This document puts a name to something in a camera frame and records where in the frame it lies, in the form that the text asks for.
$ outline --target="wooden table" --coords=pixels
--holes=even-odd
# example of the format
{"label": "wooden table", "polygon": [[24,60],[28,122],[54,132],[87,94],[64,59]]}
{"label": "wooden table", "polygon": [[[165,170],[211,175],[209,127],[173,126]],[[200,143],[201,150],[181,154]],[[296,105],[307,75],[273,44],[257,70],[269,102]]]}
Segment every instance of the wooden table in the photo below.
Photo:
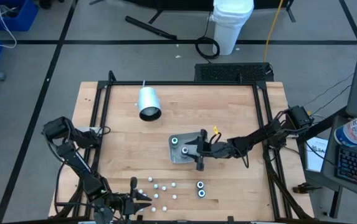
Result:
{"label": "wooden table", "polygon": [[[76,127],[88,126],[96,93],[96,82],[83,82],[80,87],[73,123]],[[173,164],[169,159],[168,138],[172,134],[191,133],[205,129],[212,133],[217,126],[221,141],[245,136],[259,128],[251,86],[152,86],[161,102],[162,116],[153,122],[142,121],[135,103],[141,86],[112,86],[106,126],[111,133],[103,138],[99,173],[109,181],[113,192],[128,192],[130,177],[138,178],[137,189],[143,189],[153,198],[157,208],[146,208],[138,215],[144,220],[209,220],[224,221],[227,216],[235,220],[274,220],[267,173],[258,144],[249,152],[250,167],[241,159],[206,158],[203,172],[196,164]],[[273,116],[287,108],[282,83],[267,83]],[[265,115],[262,93],[260,101]],[[97,121],[100,121],[101,108]],[[294,140],[288,147],[297,150]],[[305,182],[300,157],[295,152],[280,151],[286,184],[291,188]],[[206,197],[198,199],[195,183],[205,183]],[[60,176],[59,202],[66,202],[74,193],[78,177],[69,167]],[[167,191],[153,189],[153,184],[167,186]],[[292,193],[295,200],[310,216],[313,210],[309,195]],[[280,215],[285,216],[282,196],[277,188]],[[49,215],[55,211],[51,205]]]}

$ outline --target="nut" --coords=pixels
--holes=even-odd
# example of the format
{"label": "nut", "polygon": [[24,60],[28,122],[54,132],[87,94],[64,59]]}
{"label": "nut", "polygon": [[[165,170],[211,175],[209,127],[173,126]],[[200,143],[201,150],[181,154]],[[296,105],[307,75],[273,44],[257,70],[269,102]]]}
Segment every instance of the nut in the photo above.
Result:
{"label": "nut", "polygon": [[181,153],[182,154],[184,154],[184,155],[186,155],[186,154],[188,154],[188,148],[187,147],[183,147],[183,149],[181,150]]}
{"label": "nut", "polygon": [[172,138],[171,143],[175,146],[178,144],[178,138]]}
{"label": "nut", "polygon": [[204,183],[203,183],[202,181],[198,181],[198,182],[196,183],[196,188],[197,188],[198,190],[203,189],[203,187],[204,187]]}
{"label": "nut", "polygon": [[198,191],[198,197],[199,197],[199,198],[204,198],[205,195],[206,195],[206,193],[205,193],[204,190]]}

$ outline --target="blue label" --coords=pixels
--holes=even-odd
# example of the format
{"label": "blue label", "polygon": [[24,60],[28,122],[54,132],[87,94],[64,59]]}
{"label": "blue label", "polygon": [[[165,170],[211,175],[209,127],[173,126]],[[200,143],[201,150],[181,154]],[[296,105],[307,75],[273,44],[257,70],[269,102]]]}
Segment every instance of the blue label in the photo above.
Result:
{"label": "blue label", "polygon": [[343,126],[336,129],[335,136],[336,136],[336,139],[339,140],[339,142],[342,143],[342,145],[344,145],[344,146],[347,146],[347,147],[357,146],[356,143],[353,143],[352,141],[350,141],[350,139],[348,139],[348,137],[346,136],[346,134],[343,130]]}

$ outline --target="black cord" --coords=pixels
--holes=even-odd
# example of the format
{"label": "black cord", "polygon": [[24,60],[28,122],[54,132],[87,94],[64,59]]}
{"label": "black cord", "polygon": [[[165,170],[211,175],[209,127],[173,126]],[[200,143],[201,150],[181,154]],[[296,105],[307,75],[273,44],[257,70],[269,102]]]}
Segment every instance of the black cord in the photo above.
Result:
{"label": "black cord", "polygon": [[[215,141],[214,143],[212,143],[213,139],[214,139],[216,136],[218,136],[217,139],[216,139],[216,141]],[[218,133],[218,134],[213,135],[213,137],[210,138],[209,144],[215,144],[216,142],[218,142],[218,140],[220,140],[220,138],[221,138],[221,133]]]}
{"label": "black cord", "polygon": [[99,133],[100,133],[101,131],[103,131],[105,128],[107,128],[107,129],[108,129],[108,131],[107,131],[107,132],[105,132],[105,133],[102,133],[102,135],[104,136],[104,135],[106,135],[106,134],[109,134],[109,133],[110,133],[110,131],[111,131],[111,129],[110,129],[108,126],[105,126],[105,127],[100,128],[100,129],[98,130],[97,135],[99,135]]}
{"label": "black cord", "polygon": [[245,164],[245,167],[248,169],[249,168],[249,156],[247,155],[247,153],[249,152],[249,147],[246,147],[246,161],[244,159],[244,156],[242,155],[242,153],[240,153],[240,150],[238,148],[236,148],[236,151],[239,153],[240,157],[242,158],[243,163]]}
{"label": "black cord", "polygon": [[82,206],[94,208],[96,210],[99,209],[98,207],[87,204],[87,203],[79,203],[79,202],[58,202],[58,203],[56,203],[56,206],[58,206],[58,207],[62,207],[62,206],[66,206],[66,205],[82,205]]}
{"label": "black cord", "polygon": [[272,158],[271,160],[269,160],[269,162],[272,162],[274,161],[274,159],[276,158],[277,156],[274,156],[274,158]]}
{"label": "black cord", "polygon": [[62,172],[62,168],[64,167],[64,165],[65,165],[64,163],[62,163],[62,165],[60,165],[58,174],[56,175],[56,187],[55,187],[55,194],[54,194],[54,208],[55,208],[56,214],[59,213],[58,206],[56,205],[57,197],[58,197],[58,188],[59,188],[59,177],[60,177],[60,173]]}
{"label": "black cord", "polygon": [[[209,63],[211,63],[209,61],[209,59],[216,59],[216,58],[218,58],[218,56],[220,56],[220,45],[214,39],[212,39],[210,37],[206,37],[207,30],[209,28],[210,15],[211,15],[211,11],[209,11],[209,17],[207,18],[206,30],[204,31],[203,36],[198,38],[195,42],[196,51],[199,53],[199,55],[202,56],[202,58],[206,59]],[[214,55],[206,55],[206,54],[202,53],[201,50],[199,49],[199,44],[214,44],[217,48],[217,52]]]}
{"label": "black cord", "polygon": [[308,144],[308,142],[307,142],[307,140],[305,139],[305,137],[303,137],[303,138],[304,138],[305,144],[307,144],[307,146],[308,146],[319,158],[323,159],[324,161],[329,162],[332,166],[336,167],[336,165],[335,165],[334,163],[332,163],[331,161],[329,161],[329,159],[326,159],[326,158],[322,157],[321,155],[319,155],[319,154]]}
{"label": "black cord", "polygon": [[314,102],[316,99],[318,99],[320,96],[324,95],[325,93],[327,93],[328,90],[334,88],[335,86],[339,85],[340,83],[346,81],[349,77],[351,77],[352,75],[354,75],[354,73],[352,73],[351,75],[349,75],[347,78],[345,78],[344,80],[334,84],[333,86],[331,86],[330,88],[328,88],[327,90],[325,90],[323,93],[319,94],[317,97],[315,97],[313,100],[309,101],[308,103],[305,103],[303,106],[309,104],[309,103],[312,103]]}
{"label": "black cord", "polygon": [[328,106],[333,100],[335,100],[337,97],[339,97],[341,94],[343,94],[351,85],[348,85],[343,91],[341,91],[339,94],[337,94],[332,100],[330,100],[327,104],[323,105],[322,107],[320,107],[318,110],[316,110],[314,113],[311,114],[311,116],[313,116],[314,114],[316,114],[318,111],[320,111],[321,109],[323,109],[324,107]]}
{"label": "black cord", "polygon": [[291,150],[291,151],[293,151],[293,152],[296,152],[298,155],[300,155],[300,153],[299,153],[297,150],[295,150],[295,149],[291,149],[291,148],[286,147],[286,146],[284,146],[284,148],[285,148],[285,149],[289,149],[289,150]]}

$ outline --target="gray floor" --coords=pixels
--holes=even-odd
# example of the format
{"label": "gray floor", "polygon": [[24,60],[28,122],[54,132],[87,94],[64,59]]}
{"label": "gray floor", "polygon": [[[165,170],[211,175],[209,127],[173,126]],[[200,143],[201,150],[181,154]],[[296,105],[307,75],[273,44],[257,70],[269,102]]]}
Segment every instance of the gray floor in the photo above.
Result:
{"label": "gray floor", "polygon": [[[19,40],[58,40],[72,0],[54,2],[51,10],[40,9],[28,32],[14,32]],[[346,0],[356,24],[357,1]],[[292,7],[297,20],[292,23],[282,11],[273,40],[356,40],[338,0],[297,0]],[[93,6],[80,0],[67,32],[67,40],[159,40],[156,35],[132,27],[124,21],[132,16],[148,21],[155,10],[126,2],[107,0]],[[242,40],[267,38],[275,10],[254,11],[240,33]],[[203,35],[206,12],[164,12],[154,26],[177,34],[181,39]],[[214,24],[208,35],[212,37]],[[0,32],[0,39],[10,39]],[[19,44],[4,49],[0,72],[0,200],[29,125],[44,77],[56,45]],[[212,62],[261,62],[263,45],[237,45],[230,56]],[[275,80],[285,85],[289,105],[303,105],[336,82],[352,74],[357,45],[271,45],[267,61],[274,66]],[[55,186],[58,162],[49,153],[40,135],[44,123],[59,117],[72,117],[82,81],[107,78],[113,70],[118,80],[193,80],[194,66],[207,63],[193,45],[64,45],[59,55],[37,125],[30,141],[21,174],[8,206],[4,222],[47,217]],[[310,111],[332,99],[351,79],[338,85],[314,103]],[[328,116],[346,104],[348,91],[318,114]],[[357,223],[357,195],[345,190],[338,219],[323,216],[329,211],[333,192],[311,194],[315,216],[333,222]]]}

